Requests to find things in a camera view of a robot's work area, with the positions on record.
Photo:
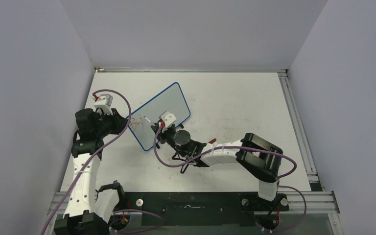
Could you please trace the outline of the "blue framed whiteboard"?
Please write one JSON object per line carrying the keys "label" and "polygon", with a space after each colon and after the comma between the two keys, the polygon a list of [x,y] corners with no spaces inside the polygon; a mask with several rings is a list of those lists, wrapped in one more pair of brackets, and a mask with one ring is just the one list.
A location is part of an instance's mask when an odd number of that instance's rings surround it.
{"label": "blue framed whiteboard", "polygon": [[178,82],[169,85],[131,114],[129,129],[144,151],[152,149],[155,134],[150,127],[151,124],[143,116],[148,117],[152,122],[157,122],[159,116],[166,111],[176,116],[176,126],[191,116],[188,103]]}

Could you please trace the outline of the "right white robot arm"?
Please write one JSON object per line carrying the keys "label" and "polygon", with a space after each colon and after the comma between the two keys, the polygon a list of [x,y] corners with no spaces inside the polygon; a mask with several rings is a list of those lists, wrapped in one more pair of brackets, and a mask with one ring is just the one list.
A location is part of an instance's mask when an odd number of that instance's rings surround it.
{"label": "right white robot arm", "polygon": [[210,167],[217,164],[240,164],[258,179],[258,205],[272,211],[279,207],[282,196],[278,194],[279,180],[297,168],[296,163],[276,145],[253,134],[247,133],[237,141],[228,143],[205,143],[191,139],[184,129],[177,130],[173,124],[166,128],[159,121],[151,125],[155,133],[154,153],[160,163],[167,167],[157,152],[159,144],[168,144],[174,151],[172,159],[181,161],[179,166]]}

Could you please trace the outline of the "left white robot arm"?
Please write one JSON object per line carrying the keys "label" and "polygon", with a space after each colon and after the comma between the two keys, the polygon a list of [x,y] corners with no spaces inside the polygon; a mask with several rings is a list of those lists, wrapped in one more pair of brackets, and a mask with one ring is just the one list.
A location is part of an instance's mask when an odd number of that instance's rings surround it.
{"label": "left white robot arm", "polygon": [[77,130],[71,148],[73,181],[66,195],[67,208],[54,224],[57,235],[108,235],[112,211],[126,206],[123,187],[118,181],[103,185],[96,196],[96,177],[101,164],[103,139],[119,137],[129,122],[115,108],[109,113],[102,108],[85,108],[75,113]]}

